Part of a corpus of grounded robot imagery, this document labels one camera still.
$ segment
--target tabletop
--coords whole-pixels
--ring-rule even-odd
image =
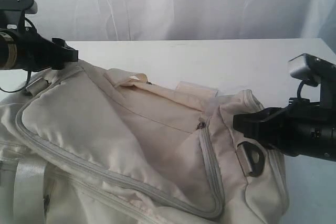
[[[145,73],[152,83],[175,88],[180,81],[217,88],[220,94],[251,89],[265,106],[286,106],[299,80],[288,60],[306,52],[336,63],[321,39],[70,41],[79,58],[104,68]],[[23,71],[0,72],[0,85],[13,89]],[[304,87],[302,96],[319,99],[319,88]],[[325,223],[336,218],[336,164],[309,157],[286,157],[290,207],[282,223]]]

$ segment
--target bag pocket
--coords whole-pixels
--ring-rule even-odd
[[[121,117],[116,112],[120,108],[113,106],[118,105],[84,71],[77,72],[25,104],[16,126],[21,141],[40,156],[83,179],[102,179],[100,187],[106,191],[117,185],[160,205],[218,217],[224,193],[206,130],[190,134],[131,112]],[[122,118],[137,120],[130,125]],[[152,134],[153,142],[144,143]]]

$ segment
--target cream fabric bag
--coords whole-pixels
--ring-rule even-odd
[[[233,130],[234,114],[262,109],[251,91],[209,98],[84,61],[34,80],[0,106],[0,223],[259,224],[286,211],[283,156]],[[242,142],[265,161],[257,176]]]

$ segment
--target white backdrop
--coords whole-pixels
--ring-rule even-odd
[[[166,40],[321,37],[336,51],[335,0],[36,0],[45,37]]]

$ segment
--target zipper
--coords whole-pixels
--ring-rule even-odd
[[[219,217],[219,215],[223,211],[223,198],[224,193],[223,193],[223,188],[219,186],[218,183],[218,174],[219,174],[219,167],[214,168],[214,157],[213,157],[213,150],[212,154],[209,154],[210,150],[212,148],[209,147],[209,136],[205,136],[205,147],[204,147],[204,152],[203,155],[206,154],[208,158],[206,158],[207,162],[209,162],[209,168],[208,167],[208,180],[210,181],[210,185],[212,186],[212,194],[215,199],[215,209],[210,211],[210,212],[205,212],[201,211],[194,206],[191,206],[181,200],[178,200],[177,198],[171,197],[168,194],[158,190],[155,187],[152,187],[148,184],[145,184],[143,182],[137,181],[135,179],[131,179],[127,176],[111,172],[111,171],[106,171],[105,169],[102,169],[101,167],[88,163],[88,162],[83,162],[82,159],[64,151],[61,148],[58,148],[58,150],[55,150],[55,146],[53,146],[51,143],[48,141],[43,140],[39,136],[33,134],[30,132],[28,129],[26,129],[22,123],[22,113],[23,111],[29,106],[31,102],[39,98],[43,93],[47,92],[49,89],[55,87],[59,83],[61,83],[63,80],[69,78],[70,76],[82,72],[83,70],[80,69],[75,69],[75,71],[70,71],[68,73],[65,73],[65,75],[52,83],[47,89],[44,91],[40,92],[36,97],[31,99],[29,103],[26,103],[17,113],[16,115],[16,127],[18,131],[21,133],[21,135],[24,137],[24,142],[25,144],[31,148],[32,150],[36,151],[37,153],[43,153],[44,157],[49,161],[52,161],[51,163],[55,164],[56,166],[63,167],[64,163],[68,165],[69,169],[73,169],[75,171],[80,171],[82,173],[89,173],[92,176],[96,177],[99,176],[102,179],[111,182],[117,186],[123,187],[123,188],[128,188],[128,189],[134,189],[141,191],[148,195],[149,197],[155,199],[157,202],[166,205],[166,206],[171,206],[174,208],[177,208],[182,211],[189,212],[191,214],[206,218],[206,219],[214,219]]]
[[[10,170],[15,172],[16,166],[18,162],[15,161],[3,161],[0,158],[0,170]],[[102,202],[105,205],[108,205],[109,207],[112,207],[113,209],[122,212],[123,214],[130,216],[141,223],[148,223],[148,224],[166,224],[166,221],[159,221],[158,219],[154,219],[149,217],[148,215],[145,215],[142,211],[140,211],[137,207],[131,205],[130,203],[127,203],[126,201],[119,199],[117,196],[114,196],[110,194],[110,196],[106,196],[103,190],[99,190],[93,186],[89,186],[86,183],[83,183],[81,180],[76,179],[74,177],[69,177],[66,173],[63,173],[61,171],[52,171],[50,172],[50,176],[52,178],[60,178],[64,179],[66,181],[71,182],[71,184],[85,193],[86,195],[96,198],[98,201]]]
[[[263,110],[264,107],[261,103],[256,100],[256,98],[252,95],[251,91],[244,91],[244,100],[245,105],[251,105],[256,111]],[[281,195],[282,202],[282,214],[284,214],[289,206],[289,197],[286,189],[286,181],[285,181],[285,171],[281,170],[281,160],[280,155],[282,155],[277,150],[267,150],[268,158],[270,162],[271,169],[273,171],[273,175],[275,176],[276,183],[278,185],[278,189]]]

